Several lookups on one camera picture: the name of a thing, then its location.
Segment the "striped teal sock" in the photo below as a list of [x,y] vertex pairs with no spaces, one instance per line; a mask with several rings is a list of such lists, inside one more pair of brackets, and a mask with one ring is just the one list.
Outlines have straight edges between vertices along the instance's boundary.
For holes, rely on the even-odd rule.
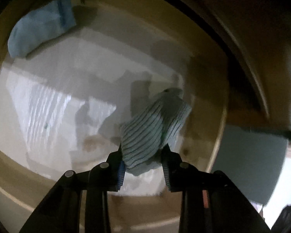
[[120,128],[122,160],[134,176],[160,167],[160,151],[173,148],[191,112],[183,90],[167,88]]

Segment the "light blue sock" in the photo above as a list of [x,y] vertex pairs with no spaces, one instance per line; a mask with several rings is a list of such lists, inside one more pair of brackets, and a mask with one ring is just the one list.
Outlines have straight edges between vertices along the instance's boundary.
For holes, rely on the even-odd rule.
[[12,58],[24,58],[42,43],[65,34],[76,26],[70,0],[55,0],[32,10],[13,27],[8,39]]

